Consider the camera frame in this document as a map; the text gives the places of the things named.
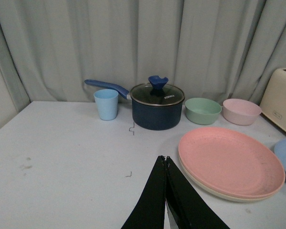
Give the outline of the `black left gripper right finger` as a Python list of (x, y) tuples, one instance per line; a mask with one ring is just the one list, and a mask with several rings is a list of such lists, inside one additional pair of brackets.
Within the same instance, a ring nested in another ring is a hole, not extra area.
[(229, 228), (205, 203), (174, 161), (167, 157), (166, 200), (179, 229)]

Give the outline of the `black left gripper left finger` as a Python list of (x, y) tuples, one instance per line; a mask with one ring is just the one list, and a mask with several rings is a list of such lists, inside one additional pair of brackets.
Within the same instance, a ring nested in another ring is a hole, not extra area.
[(123, 229), (163, 229), (166, 199), (165, 157), (159, 156)]

